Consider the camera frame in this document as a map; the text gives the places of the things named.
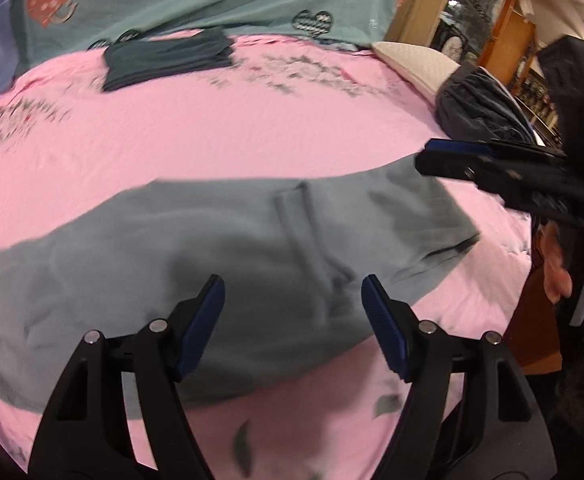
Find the person's right hand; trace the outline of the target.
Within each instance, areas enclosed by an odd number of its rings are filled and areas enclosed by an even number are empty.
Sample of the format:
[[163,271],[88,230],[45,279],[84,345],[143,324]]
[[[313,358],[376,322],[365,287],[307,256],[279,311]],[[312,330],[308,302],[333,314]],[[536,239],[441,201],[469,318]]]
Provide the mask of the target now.
[[540,243],[544,259],[543,287],[552,304],[572,296],[572,278],[564,267],[563,249],[558,234],[558,225],[550,221],[542,228]]

